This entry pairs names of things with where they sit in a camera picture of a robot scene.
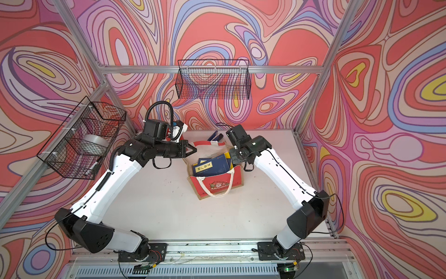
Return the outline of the yellow cover book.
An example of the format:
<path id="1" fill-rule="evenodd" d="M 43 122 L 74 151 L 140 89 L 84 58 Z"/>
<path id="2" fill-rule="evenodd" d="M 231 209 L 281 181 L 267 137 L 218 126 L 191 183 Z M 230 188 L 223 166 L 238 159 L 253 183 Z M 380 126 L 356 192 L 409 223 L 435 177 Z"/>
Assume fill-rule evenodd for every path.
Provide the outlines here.
<path id="1" fill-rule="evenodd" d="M 231 159 L 230 153 L 229 152 L 225 152 L 224 156 L 225 156 L 225 159 L 226 159 L 226 161 L 228 163 L 229 170 L 232 170 L 233 169 L 233 163 L 232 163 L 232 159 Z"/>

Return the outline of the blue book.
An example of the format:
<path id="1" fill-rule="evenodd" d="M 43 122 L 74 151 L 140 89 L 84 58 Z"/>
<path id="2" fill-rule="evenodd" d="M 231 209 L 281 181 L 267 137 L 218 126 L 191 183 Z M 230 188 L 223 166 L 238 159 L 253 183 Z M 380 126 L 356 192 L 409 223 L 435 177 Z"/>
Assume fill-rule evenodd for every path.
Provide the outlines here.
<path id="1" fill-rule="evenodd" d="M 192 166 L 195 177 L 217 176 L 228 171 L 229 167 L 224 154 L 212 158 L 199 158 L 198 162 Z"/>

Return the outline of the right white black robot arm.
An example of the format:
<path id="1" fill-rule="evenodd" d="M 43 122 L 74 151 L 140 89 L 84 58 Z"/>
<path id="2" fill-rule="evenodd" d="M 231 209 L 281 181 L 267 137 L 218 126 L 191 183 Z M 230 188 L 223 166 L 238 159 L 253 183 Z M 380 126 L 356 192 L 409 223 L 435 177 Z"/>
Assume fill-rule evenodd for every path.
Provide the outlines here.
<path id="1" fill-rule="evenodd" d="M 263 136 L 252 138 L 240 124 L 227 130 L 226 136 L 233 146 L 230 149 L 232 163 L 250 164 L 260 169 L 282 191 L 295 210 L 287 218 L 284 229 L 272 241 L 278 253 L 287 252 L 326 220 L 330 200 L 328 193 L 317 192 L 298 177 Z"/>

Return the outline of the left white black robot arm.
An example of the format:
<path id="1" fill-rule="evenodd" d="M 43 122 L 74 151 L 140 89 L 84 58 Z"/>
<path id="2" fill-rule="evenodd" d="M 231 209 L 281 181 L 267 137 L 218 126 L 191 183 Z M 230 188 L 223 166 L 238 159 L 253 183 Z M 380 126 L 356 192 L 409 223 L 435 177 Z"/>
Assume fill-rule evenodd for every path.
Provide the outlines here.
<path id="1" fill-rule="evenodd" d="M 61 208 L 55 214 L 56 225 L 78 247 L 90 253 L 105 249 L 126 252 L 137 262 L 144 261 L 151 252 L 144 235 L 114 229 L 102 220 L 121 190 L 148 162 L 154 162 L 157 157 L 183 159 L 196 152 L 188 140 L 182 139 L 188 130 L 187 124 L 174 119 L 169 122 L 150 119 L 151 111 L 158 105 L 166 105 L 174 113 L 167 101 L 151 105 L 142 132 L 112 151 L 109 168 L 100 180 L 70 209 Z"/>

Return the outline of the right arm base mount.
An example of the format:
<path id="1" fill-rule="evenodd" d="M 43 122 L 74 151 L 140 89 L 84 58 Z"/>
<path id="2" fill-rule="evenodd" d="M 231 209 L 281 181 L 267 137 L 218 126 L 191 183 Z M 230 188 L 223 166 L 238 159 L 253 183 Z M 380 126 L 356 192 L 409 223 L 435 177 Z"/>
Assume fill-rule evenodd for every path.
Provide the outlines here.
<path id="1" fill-rule="evenodd" d="M 300 262 L 305 259 L 305 253 L 301 243 L 297 242 L 290 248 L 283 248 L 276 238 L 272 241 L 258 242 L 257 248 L 253 248 L 252 251 L 258 253 L 261 261 L 293 260 Z"/>

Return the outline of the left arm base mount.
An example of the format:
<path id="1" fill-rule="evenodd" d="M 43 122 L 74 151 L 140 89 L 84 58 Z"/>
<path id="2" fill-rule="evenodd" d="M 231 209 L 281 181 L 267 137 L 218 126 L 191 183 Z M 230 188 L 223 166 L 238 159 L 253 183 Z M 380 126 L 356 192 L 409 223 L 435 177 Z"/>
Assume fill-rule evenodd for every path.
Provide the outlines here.
<path id="1" fill-rule="evenodd" d="M 118 252 L 118 261 L 120 263 L 150 263 L 159 264 L 166 258 L 167 243 L 150 243 L 143 240 L 135 252 Z"/>

